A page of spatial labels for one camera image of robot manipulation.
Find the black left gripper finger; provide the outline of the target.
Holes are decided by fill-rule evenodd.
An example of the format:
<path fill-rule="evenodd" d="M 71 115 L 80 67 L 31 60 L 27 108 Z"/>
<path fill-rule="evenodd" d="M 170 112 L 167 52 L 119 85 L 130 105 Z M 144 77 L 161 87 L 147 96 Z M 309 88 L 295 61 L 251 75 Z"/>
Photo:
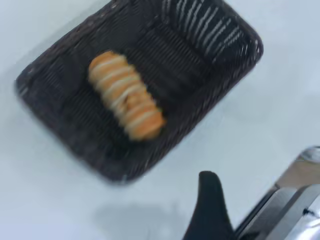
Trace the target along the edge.
<path fill-rule="evenodd" d="M 185 240 L 234 240 L 222 184 L 211 171 L 199 173 L 195 209 L 183 237 Z"/>

